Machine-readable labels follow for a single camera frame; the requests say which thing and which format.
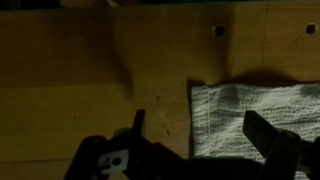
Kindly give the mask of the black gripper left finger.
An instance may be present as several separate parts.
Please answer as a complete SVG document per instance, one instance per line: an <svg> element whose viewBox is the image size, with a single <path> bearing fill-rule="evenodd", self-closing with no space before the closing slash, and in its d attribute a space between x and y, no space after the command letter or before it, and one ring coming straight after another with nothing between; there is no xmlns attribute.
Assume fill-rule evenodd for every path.
<svg viewBox="0 0 320 180"><path fill-rule="evenodd" d="M135 118L132 125L132 132L134 136L142 136L144 133L144 120L145 120L144 109L138 109L135 114Z"/></svg>

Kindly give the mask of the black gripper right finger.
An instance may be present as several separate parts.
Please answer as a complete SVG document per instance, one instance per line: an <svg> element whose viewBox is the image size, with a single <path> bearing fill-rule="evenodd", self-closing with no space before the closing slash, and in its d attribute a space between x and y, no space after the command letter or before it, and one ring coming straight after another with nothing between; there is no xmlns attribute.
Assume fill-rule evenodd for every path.
<svg viewBox="0 0 320 180"><path fill-rule="evenodd" d="M279 130L256 111L245 112L242 131L265 159L279 159L280 149L275 145Z"/></svg>

